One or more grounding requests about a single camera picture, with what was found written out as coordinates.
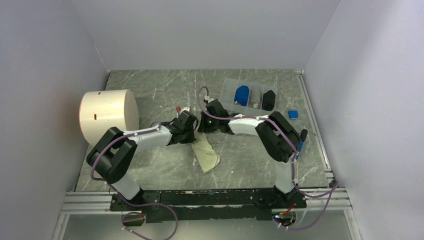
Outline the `cream yellow underwear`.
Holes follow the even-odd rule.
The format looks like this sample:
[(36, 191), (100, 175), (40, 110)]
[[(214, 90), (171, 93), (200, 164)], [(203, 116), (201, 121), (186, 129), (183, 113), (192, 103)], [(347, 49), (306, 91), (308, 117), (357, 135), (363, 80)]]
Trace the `cream yellow underwear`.
[(210, 172), (220, 163), (220, 155), (210, 145), (206, 135), (194, 132), (195, 141), (191, 143), (196, 161), (204, 173)]

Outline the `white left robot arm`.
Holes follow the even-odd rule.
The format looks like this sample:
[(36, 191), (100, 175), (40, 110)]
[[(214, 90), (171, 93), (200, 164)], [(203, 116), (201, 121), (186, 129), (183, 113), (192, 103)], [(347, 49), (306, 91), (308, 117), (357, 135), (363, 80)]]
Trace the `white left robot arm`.
[(122, 131), (109, 128), (86, 157), (90, 178), (115, 189), (130, 210), (144, 204), (144, 190), (132, 179), (128, 169), (136, 153), (154, 147), (191, 144), (195, 141), (197, 117), (183, 110), (170, 121), (154, 122), (151, 127)]

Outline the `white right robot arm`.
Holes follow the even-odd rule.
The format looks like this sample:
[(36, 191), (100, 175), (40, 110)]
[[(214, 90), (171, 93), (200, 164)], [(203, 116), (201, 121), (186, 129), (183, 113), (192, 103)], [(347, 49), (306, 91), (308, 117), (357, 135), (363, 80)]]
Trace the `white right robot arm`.
[(295, 202), (298, 184), (295, 178), (296, 157), (303, 141), (301, 135), (283, 117), (274, 111), (269, 115), (251, 116), (229, 114), (218, 100), (200, 108), (202, 118), (223, 134), (259, 137), (268, 155), (275, 163), (275, 202), (282, 208)]

